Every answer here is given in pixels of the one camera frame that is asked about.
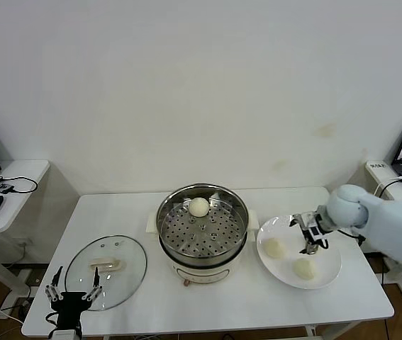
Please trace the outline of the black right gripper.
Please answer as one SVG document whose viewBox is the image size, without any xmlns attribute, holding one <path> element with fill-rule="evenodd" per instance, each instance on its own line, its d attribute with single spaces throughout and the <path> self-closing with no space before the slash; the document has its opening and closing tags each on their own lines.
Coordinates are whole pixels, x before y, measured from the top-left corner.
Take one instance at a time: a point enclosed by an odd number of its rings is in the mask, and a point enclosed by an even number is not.
<svg viewBox="0 0 402 340">
<path fill-rule="evenodd" d="M 299 254 L 313 255 L 318 250 L 317 243 L 323 243 L 327 239 L 327 232 L 320 228 L 315 212 L 303 212 L 292 216 L 289 223 L 290 227 L 300 226 L 305 241 L 304 248 Z"/>
</svg>

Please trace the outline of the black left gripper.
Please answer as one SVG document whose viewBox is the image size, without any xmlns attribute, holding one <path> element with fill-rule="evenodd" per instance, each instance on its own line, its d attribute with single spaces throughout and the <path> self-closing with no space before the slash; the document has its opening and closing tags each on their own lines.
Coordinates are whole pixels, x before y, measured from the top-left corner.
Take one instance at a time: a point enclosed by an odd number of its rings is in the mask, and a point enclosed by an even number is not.
<svg viewBox="0 0 402 340">
<path fill-rule="evenodd" d="M 92 289 L 88 292 L 62 292 L 58 285 L 62 273 L 62 266 L 52 277 L 51 283 L 45 286 L 45 294 L 50 302 L 56 302 L 57 327 L 80 328 L 81 314 L 91 307 L 91 301 L 95 301 L 102 291 L 100 285 L 99 268 L 95 268 Z"/>
</svg>

